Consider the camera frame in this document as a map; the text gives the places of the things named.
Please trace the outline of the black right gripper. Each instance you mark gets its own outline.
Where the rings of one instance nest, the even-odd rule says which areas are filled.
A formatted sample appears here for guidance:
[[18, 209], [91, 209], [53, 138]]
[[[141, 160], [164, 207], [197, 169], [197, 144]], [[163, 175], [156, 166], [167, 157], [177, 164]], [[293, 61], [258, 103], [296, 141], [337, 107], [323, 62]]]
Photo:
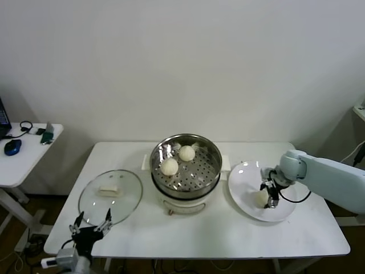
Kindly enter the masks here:
[[279, 202], [279, 192], [277, 188], [285, 189], [294, 185], [295, 181], [288, 179], [280, 169], [262, 168], [260, 170], [262, 183], [260, 191], [266, 190], [268, 194], [264, 208], [276, 208]]

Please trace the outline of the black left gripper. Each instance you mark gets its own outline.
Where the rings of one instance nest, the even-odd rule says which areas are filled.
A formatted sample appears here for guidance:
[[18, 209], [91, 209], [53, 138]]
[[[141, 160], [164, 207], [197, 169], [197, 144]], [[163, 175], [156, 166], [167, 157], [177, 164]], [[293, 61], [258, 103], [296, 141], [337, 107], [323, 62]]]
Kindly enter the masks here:
[[108, 209], [105, 220], [97, 227], [85, 227], [80, 229], [83, 216], [84, 212], [82, 211], [75, 219], [74, 223], [69, 225], [69, 229], [78, 255], [91, 257], [94, 244], [109, 233], [112, 228], [111, 209]]

